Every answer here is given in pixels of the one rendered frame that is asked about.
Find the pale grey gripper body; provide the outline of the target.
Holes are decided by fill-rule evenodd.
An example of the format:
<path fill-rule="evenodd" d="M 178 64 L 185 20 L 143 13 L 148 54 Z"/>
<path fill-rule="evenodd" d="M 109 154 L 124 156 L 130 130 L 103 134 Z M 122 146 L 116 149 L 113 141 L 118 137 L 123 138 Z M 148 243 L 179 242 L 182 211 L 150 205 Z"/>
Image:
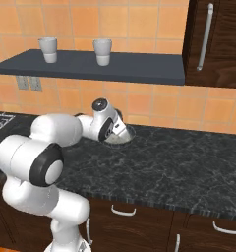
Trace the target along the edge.
<path fill-rule="evenodd" d="M 117 123 L 109 138 L 107 139 L 108 143 L 127 143 L 131 140 L 131 136 L 127 127 L 124 123 Z"/>

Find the dark wood base cabinet door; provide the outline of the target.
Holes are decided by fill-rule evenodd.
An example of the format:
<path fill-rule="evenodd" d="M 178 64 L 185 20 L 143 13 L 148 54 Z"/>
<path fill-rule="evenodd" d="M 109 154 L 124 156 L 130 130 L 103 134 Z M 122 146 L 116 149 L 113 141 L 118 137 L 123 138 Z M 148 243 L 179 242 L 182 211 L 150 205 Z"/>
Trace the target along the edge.
<path fill-rule="evenodd" d="M 19 252 L 43 252 L 51 241 L 50 218 L 10 207 L 2 198 L 0 184 L 0 246 Z"/>

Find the grey and white cup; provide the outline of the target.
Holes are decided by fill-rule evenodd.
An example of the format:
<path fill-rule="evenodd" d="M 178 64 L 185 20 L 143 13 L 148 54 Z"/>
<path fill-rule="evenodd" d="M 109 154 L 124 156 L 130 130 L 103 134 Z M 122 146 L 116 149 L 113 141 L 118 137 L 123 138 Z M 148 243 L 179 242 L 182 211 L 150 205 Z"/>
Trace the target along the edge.
<path fill-rule="evenodd" d="M 96 55 L 97 64 L 99 66 L 107 66 L 110 62 L 112 40 L 109 38 L 100 38 L 95 39 L 92 44 Z"/>
<path fill-rule="evenodd" d="M 56 37 L 42 37 L 38 40 L 39 47 L 43 53 L 46 63 L 57 62 L 57 38 Z"/>

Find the dark wood drawer front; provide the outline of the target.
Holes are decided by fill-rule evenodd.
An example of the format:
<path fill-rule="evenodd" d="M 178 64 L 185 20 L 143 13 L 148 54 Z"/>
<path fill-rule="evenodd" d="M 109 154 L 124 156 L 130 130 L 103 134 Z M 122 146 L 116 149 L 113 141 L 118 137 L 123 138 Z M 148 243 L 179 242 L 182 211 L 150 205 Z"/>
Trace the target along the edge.
<path fill-rule="evenodd" d="M 235 220 L 189 215 L 181 235 L 181 252 L 236 252 L 236 235 L 216 231 L 213 221 L 221 228 L 236 230 Z"/>
<path fill-rule="evenodd" d="M 167 252 L 173 213 L 145 206 L 89 198 L 92 252 Z M 111 212 L 137 212 L 123 217 Z"/>

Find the dark grey wall shelf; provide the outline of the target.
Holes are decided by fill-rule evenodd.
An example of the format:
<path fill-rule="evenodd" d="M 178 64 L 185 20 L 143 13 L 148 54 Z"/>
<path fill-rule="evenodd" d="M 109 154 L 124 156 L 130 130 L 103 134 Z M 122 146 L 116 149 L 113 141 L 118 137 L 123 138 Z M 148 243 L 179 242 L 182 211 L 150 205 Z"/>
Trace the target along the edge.
<path fill-rule="evenodd" d="M 3 62 L 0 74 L 107 82 L 185 85 L 181 55 L 112 52 L 108 66 L 99 66 L 93 51 L 58 50 L 57 62 L 46 63 L 39 49 Z"/>

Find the grey wall outlet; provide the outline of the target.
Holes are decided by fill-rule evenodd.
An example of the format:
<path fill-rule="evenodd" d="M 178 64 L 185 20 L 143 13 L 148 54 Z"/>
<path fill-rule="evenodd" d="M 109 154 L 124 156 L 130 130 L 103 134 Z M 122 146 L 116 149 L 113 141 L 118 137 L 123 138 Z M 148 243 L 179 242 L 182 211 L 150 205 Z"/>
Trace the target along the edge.
<path fill-rule="evenodd" d="M 29 77 L 29 85 L 33 91 L 42 91 L 39 77 Z"/>
<path fill-rule="evenodd" d="M 17 80 L 18 88 L 20 90 L 28 90 L 30 88 L 27 76 L 17 76 L 16 80 Z"/>

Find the dark wood wall cabinet door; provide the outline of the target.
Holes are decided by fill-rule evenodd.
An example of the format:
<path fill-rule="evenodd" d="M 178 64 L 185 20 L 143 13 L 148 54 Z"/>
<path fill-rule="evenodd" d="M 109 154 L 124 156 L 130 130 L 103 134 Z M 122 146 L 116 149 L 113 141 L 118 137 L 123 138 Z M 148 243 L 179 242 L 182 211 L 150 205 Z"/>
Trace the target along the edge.
<path fill-rule="evenodd" d="M 197 71 L 207 21 L 213 16 L 202 71 Z M 183 44 L 185 84 L 236 89 L 236 0 L 189 0 Z"/>

